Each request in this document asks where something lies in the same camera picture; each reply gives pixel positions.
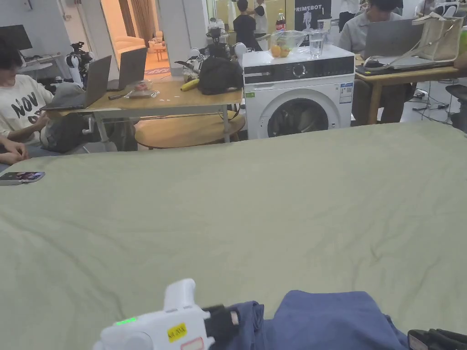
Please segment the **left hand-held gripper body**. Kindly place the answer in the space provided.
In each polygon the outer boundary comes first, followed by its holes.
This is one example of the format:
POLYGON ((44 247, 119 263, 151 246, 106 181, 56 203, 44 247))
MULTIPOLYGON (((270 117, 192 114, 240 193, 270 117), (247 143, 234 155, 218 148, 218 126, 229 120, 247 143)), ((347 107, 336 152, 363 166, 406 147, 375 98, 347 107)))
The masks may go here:
POLYGON ((202 309, 195 303, 196 283, 182 279, 165 289, 161 311, 124 319, 103 329, 94 350, 208 350, 214 337, 205 322, 223 309, 202 309))

